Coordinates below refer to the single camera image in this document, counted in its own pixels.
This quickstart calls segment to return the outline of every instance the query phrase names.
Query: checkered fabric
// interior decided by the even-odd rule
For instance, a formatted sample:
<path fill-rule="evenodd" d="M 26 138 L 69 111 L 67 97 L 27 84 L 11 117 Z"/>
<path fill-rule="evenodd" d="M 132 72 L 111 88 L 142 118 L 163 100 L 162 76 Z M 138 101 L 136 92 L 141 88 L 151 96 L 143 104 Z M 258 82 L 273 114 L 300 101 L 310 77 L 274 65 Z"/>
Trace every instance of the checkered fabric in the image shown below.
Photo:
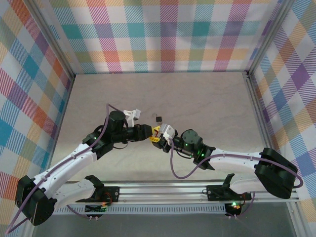
<path fill-rule="evenodd" d="M 255 72 L 274 147 L 299 167 L 297 190 L 316 235 L 316 0 L 297 0 Z"/>
<path fill-rule="evenodd" d="M 70 87 L 22 0 L 1 0 L 0 236 L 15 213 L 19 178 L 48 165 Z"/>
<path fill-rule="evenodd" d="M 282 0 L 36 0 L 76 73 L 244 71 Z"/>

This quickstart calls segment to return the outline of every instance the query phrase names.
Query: white table surface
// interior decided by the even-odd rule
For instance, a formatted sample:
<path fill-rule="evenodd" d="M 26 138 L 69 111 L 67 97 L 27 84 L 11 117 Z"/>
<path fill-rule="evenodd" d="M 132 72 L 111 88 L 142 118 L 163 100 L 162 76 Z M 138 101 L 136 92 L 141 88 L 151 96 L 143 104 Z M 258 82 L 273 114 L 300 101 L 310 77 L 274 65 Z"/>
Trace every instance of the white table surface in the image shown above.
<path fill-rule="evenodd" d="M 71 153 L 87 134 L 103 124 L 106 103 L 141 110 L 140 124 L 157 126 L 155 114 L 179 134 L 194 129 L 205 144 L 227 151 L 255 152 L 264 147 L 241 73 L 156 73 L 77 75 L 52 165 Z M 149 140 L 113 150 L 77 173 L 100 180 L 175 180 L 169 154 Z M 178 175 L 193 168 L 192 159 L 174 156 Z M 224 179 L 227 173 L 198 169 L 189 179 Z"/>

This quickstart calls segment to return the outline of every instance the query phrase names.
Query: metal frame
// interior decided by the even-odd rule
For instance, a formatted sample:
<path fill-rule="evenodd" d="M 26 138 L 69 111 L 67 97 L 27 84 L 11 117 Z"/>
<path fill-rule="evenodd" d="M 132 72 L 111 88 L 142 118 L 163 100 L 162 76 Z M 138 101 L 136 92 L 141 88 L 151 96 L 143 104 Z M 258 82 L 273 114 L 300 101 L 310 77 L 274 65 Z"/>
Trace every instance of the metal frame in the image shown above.
<path fill-rule="evenodd" d="M 256 96 L 255 87 L 253 85 L 254 75 L 249 76 L 245 72 L 244 78 L 245 78 L 246 85 L 249 89 L 249 96 L 254 106 L 254 111 L 258 120 L 259 128 L 263 136 L 264 143 L 267 147 L 273 148 L 273 144 L 269 136 L 269 130 L 264 120 L 262 109 L 261 109 L 258 97 Z M 291 220 L 292 220 L 296 235 L 298 237 L 312 237 L 313 235 L 308 226 L 307 219 L 304 216 L 304 213 L 302 211 L 300 202 L 299 201 L 287 202 L 287 207 L 288 207 L 289 214 L 291 216 Z"/>
<path fill-rule="evenodd" d="M 196 181 L 135 181 L 135 182 L 103 182 L 106 187 L 118 186 L 119 199 L 116 204 L 210 204 L 231 203 L 232 201 L 208 201 L 202 191 L 207 185 L 222 185 L 224 180 Z M 296 202 L 298 195 L 294 190 L 290 199 L 280 199 L 268 192 L 256 192 L 255 202 Z"/>
<path fill-rule="evenodd" d="M 292 5 L 294 4 L 295 0 L 284 0 L 280 9 L 276 14 L 276 18 L 274 22 L 271 24 L 272 26 L 269 29 L 269 32 L 265 36 L 261 47 L 259 48 L 253 62 L 249 68 L 249 75 L 253 75 L 257 67 L 259 66 L 261 60 L 263 59 L 265 53 L 267 52 L 270 44 L 274 40 L 275 36 L 277 35 L 278 30 L 281 27 L 281 24 L 285 20 L 288 12 L 290 11 Z"/>
<path fill-rule="evenodd" d="M 56 57 L 58 58 L 60 64 L 64 68 L 67 76 L 71 80 L 74 80 L 76 74 L 72 70 L 65 54 L 61 50 L 53 32 L 50 30 L 50 27 L 47 24 L 47 22 L 45 21 L 44 17 L 42 16 L 38 6 L 34 3 L 33 0 L 23 0 L 23 2 L 26 5 L 26 7 L 28 8 L 28 10 L 30 11 L 30 13 L 32 14 L 32 16 L 34 17 L 36 23 L 38 24 L 38 26 L 40 28 L 40 31 L 45 36 L 47 42 L 51 46 L 51 48 L 52 48 L 53 52 L 55 53 Z"/>

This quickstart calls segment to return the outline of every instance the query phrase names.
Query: purple cable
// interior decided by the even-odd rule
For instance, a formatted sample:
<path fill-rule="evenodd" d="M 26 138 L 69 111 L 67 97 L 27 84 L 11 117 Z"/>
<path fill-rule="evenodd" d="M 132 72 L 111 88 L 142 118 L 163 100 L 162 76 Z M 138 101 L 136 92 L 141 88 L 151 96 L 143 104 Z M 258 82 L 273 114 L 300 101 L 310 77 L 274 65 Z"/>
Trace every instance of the purple cable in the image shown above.
<path fill-rule="evenodd" d="M 71 210 L 71 211 L 72 211 L 74 214 L 76 214 L 77 216 L 81 216 L 81 217 L 83 217 L 83 218 L 85 218 L 85 219 L 90 219 L 90 218 L 87 217 L 86 215 L 82 215 L 82 214 L 76 212 L 76 211 L 73 210 L 69 205 L 67 205 L 67 207 L 69 208 L 69 210 Z"/>
<path fill-rule="evenodd" d="M 123 111 L 122 110 L 119 110 L 118 108 L 115 108 L 113 105 L 110 105 L 110 104 L 108 104 L 112 109 L 114 109 L 114 110 L 117 110 L 117 111 L 120 111 L 120 112 L 122 112 L 123 113 Z"/>
<path fill-rule="evenodd" d="M 254 202 L 254 200 L 255 200 L 255 195 L 256 195 L 256 193 L 253 192 L 252 199 L 251 199 L 251 203 L 249 204 L 249 207 L 248 207 L 243 213 L 241 213 L 239 216 L 244 216 L 244 215 L 251 209 L 251 207 L 252 207 L 252 205 L 253 205 L 253 202 Z"/>
<path fill-rule="evenodd" d="M 89 149 L 91 149 L 95 144 L 97 144 L 101 137 L 103 136 L 104 132 L 105 132 L 105 129 L 108 125 L 108 122 L 109 122 L 109 107 L 111 108 L 114 108 L 116 109 L 115 107 L 113 107 L 112 105 L 110 104 L 106 104 L 106 109 L 107 109 L 107 116 L 105 118 L 105 121 L 104 121 L 104 126 L 103 126 L 103 129 L 101 131 L 101 134 L 100 136 L 89 146 L 87 147 L 86 149 L 82 150 L 81 152 L 78 152 L 77 154 L 75 154 L 75 158 L 82 155 L 83 153 L 85 153 L 86 151 L 88 151 Z M 56 165 L 54 168 L 52 168 L 46 175 L 45 175 L 45 178 L 48 178 L 56 169 L 60 168 L 61 166 L 63 166 L 65 163 L 69 162 L 70 160 L 72 160 L 73 157 L 69 157 L 68 159 L 64 160 L 63 162 L 59 163 L 58 165 Z M 15 214 L 15 216 L 13 217 L 11 223 L 9 224 L 7 230 L 5 231 L 5 234 L 9 234 L 11 233 L 12 231 L 14 231 L 17 227 L 19 227 L 20 225 L 22 225 L 26 220 L 24 219 L 23 221 L 21 221 L 20 223 L 18 223 L 16 226 L 14 226 L 12 228 L 12 226 L 14 225 L 15 221 L 18 219 L 20 213 L 22 212 L 23 208 L 25 207 L 26 203 L 28 202 L 28 200 L 30 199 L 30 197 L 32 196 L 32 194 L 35 192 L 35 190 L 44 182 L 45 180 L 44 179 L 41 179 L 36 185 L 35 187 L 30 191 L 30 193 L 26 196 L 26 198 L 24 199 L 22 205 L 20 206 L 20 208 L 18 209 L 17 213 Z"/>
<path fill-rule="evenodd" d="M 185 176 L 183 176 L 183 177 L 180 177 L 180 176 L 178 176 L 178 175 L 174 172 L 174 169 L 173 169 L 173 162 L 172 162 L 172 159 L 173 159 L 174 144 L 173 144 L 173 140 L 172 140 L 172 139 L 170 139 L 169 141 L 171 142 L 171 154 L 170 154 L 171 172 L 172 172 L 172 174 L 173 174 L 176 178 L 178 178 L 178 179 L 186 179 L 186 178 L 190 177 L 190 176 L 197 170 L 197 168 L 199 168 L 205 161 L 207 161 L 207 160 L 210 159 L 210 158 L 223 157 L 222 154 L 218 154 L 218 155 L 213 155 L 213 156 L 206 157 L 206 158 L 204 158 L 199 164 L 197 164 L 197 166 L 196 166 L 189 174 L 187 174 L 187 175 L 185 175 Z M 245 159 L 249 158 L 248 156 L 234 155 L 234 154 L 229 154 L 229 153 L 226 153 L 226 155 L 229 155 L 230 157 L 233 157 L 233 158 L 245 158 Z M 264 159 L 264 158 L 252 157 L 252 159 L 256 159 L 256 160 L 260 160 L 260 161 L 264 161 L 264 162 L 268 162 L 268 163 L 274 164 L 274 165 L 276 165 L 276 166 L 278 166 L 278 167 L 280 167 L 280 168 L 286 170 L 287 172 L 291 173 L 292 175 L 294 175 L 296 178 L 299 179 L 300 184 L 299 184 L 299 185 L 296 185 L 296 186 L 293 186 L 293 188 L 297 189 L 297 188 L 300 188 L 300 187 L 303 186 L 304 181 L 303 181 L 303 179 L 301 178 L 301 176 L 299 176 L 299 175 L 298 175 L 297 173 L 295 173 L 293 170 L 291 170 L 291 169 L 285 167 L 284 165 L 281 165 L 281 164 L 279 164 L 279 163 L 277 163 L 277 162 L 274 162 L 274 161 L 268 160 L 268 159 Z"/>

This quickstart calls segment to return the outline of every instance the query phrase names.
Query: purple wire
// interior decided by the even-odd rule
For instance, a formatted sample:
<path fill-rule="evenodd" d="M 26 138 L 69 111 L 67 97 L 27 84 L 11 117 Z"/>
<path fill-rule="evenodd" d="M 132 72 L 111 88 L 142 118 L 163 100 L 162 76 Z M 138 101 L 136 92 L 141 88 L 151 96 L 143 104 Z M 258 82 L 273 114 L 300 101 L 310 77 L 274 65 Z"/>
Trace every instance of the purple wire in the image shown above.
<path fill-rule="evenodd" d="M 83 218 L 85 218 L 85 219 L 90 219 L 90 218 L 87 217 L 86 215 L 82 215 L 82 214 L 76 212 L 76 211 L 73 210 L 69 205 L 67 205 L 67 207 L 68 207 L 74 214 L 76 214 L 76 215 L 78 215 L 78 216 L 81 216 L 81 217 L 83 217 Z"/>
<path fill-rule="evenodd" d="M 173 144 L 173 140 L 172 140 L 172 139 L 170 139 L 169 141 L 171 142 L 171 154 L 170 154 L 171 172 L 172 172 L 172 174 L 173 174 L 176 178 L 178 178 L 178 179 L 186 179 L 186 178 L 190 177 L 205 161 L 207 161 L 207 160 L 210 159 L 210 158 L 223 157 L 222 154 L 218 154 L 218 155 L 213 155 L 213 156 L 206 157 L 206 158 L 204 158 L 199 164 L 197 164 L 197 166 L 196 166 L 189 174 L 187 174 L 187 175 L 185 175 L 185 176 L 183 176 L 183 177 L 180 177 L 180 176 L 178 176 L 178 175 L 174 172 L 173 161 L 172 161 L 172 159 L 173 159 L 173 151 L 174 151 L 174 144 Z M 228 156 L 230 156 L 230 157 L 233 157 L 233 158 L 245 158 L 245 159 L 249 158 L 248 156 L 235 155 L 235 154 L 229 154 L 229 153 L 226 153 L 226 155 L 228 155 Z M 300 187 L 303 186 L 304 181 L 303 181 L 303 179 L 301 178 L 301 176 L 299 176 L 299 175 L 298 175 L 297 173 L 295 173 L 293 170 L 291 170 L 291 169 L 285 167 L 284 165 L 281 165 L 281 164 L 279 164 L 279 163 L 277 163 L 277 162 L 274 162 L 274 161 L 269 160 L 269 159 L 264 159 L 264 158 L 252 157 L 252 159 L 256 159 L 256 160 L 260 160 L 260 161 L 264 161 L 264 162 L 268 162 L 268 163 L 274 164 L 274 165 L 276 165 L 276 166 L 278 166 L 278 167 L 280 167 L 280 168 L 286 170 L 287 172 L 291 173 L 292 175 L 294 175 L 296 178 L 299 179 L 300 184 L 299 184 L 299 185 L 296 185 L 296 186 L 293 186 L 293 188 L 297 189 L 297 188 L 300 188 Z"/>
<path fill-rule="evenodd" d="M 95 144 L 97 144 L 101 137 L 103 136 L 106 127 L 108 126 L 108 122 L 109 122 L 109 107 L 116 109 L 114 106 L 110 105 L 110 104 L 106 104 L 106 109 L 107 109 L 107 116 L 105 118 L 104 121 L 104 126 L 103 129 L 101 131 L 100 136 L 86 149 L 82 150 L 81 152 L 78 152 L 77 154 L 75 154 L 75 158 L 82 155 L 83 153 L 85 153 L 86 151 L 88 151 L 89 149 L 91 149 L 92 147 L 94 147 Z M 52 168 L 46 175 L 45 178 L 48 178 L 56 169 L 60 168 L 61 166 L 63 166 L 65 163 L 69 162 L 70 160 L 72 160 L 73 157 L 69 157 L 68 159 L 64 160 L 63 162 L 59 163 L 58 165 L 56 165 L 54 168 Z M 23 221 L 21 221 L 20 223 L 18 223 L 14 228 L 12 228 L 12 226 L 14 225 L 15 221 L 18 219 L 20 213 L 22 212 L 23 208 L 25 207 L 26 203 L 28 202 L 28 200 L 31 198 L 32 194 L 35 192 L 35 190 L 44 182 L 44 179 L 41 179 L 36 185 L 35 187 L 30 191 L 30 193 L 26 196 L 26 198 L 24 199 L 22 205 L 20 206 L 20 208 L 18 209 L 17 213 L 15 214 L 15 216 L 13 217 L 12 221 L 10 222 L 10 224 L 8 225 L 7 230 L 5 231 L 5 234 L 9 234 L 12 231 L 14 231 L 17 227 L 19 227 L 21 224 L 23 224 L 26 220 L 24 219 Z"/>
<path fill-rule="evenodd" d="M 241 213 L 239 216 L 244 216 L 247 212 L 249 212 L 249 210 L 251 209 L 253 202 L 255 200 L 255 195 L 256 195 L 256 192 L 253 192 L 251 203 L 249 204 L 249 207 L 243 213 Z"/>

